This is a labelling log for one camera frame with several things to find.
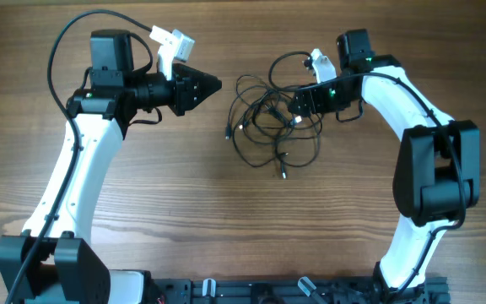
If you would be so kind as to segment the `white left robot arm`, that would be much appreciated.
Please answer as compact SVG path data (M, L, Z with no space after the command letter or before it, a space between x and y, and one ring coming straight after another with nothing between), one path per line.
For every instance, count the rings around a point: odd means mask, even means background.
M10 303L161 303L146 270L108 269L90 246L105 174L137 112L170 108L177 116L220 90L213 75L187 66L194 40L153 27L159 43L135 68L127 30L96 30L91 66L67 100L65 140L49 184L17 236L0 239L0 273Z

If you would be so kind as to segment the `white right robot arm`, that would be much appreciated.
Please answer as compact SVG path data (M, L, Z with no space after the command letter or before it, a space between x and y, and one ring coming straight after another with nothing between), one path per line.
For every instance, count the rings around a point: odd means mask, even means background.
M448 231L460 229L480 195L480 132L434 106L410 82L391 54L378 55L367 30L337 38L340 66L319 49L304 66L313 84L297 86L289 111L297 117L338 114L357 100L373 106L400 140L392 182L400 214L391 245L376 264L372 301L426 301L425 278L435 249Z

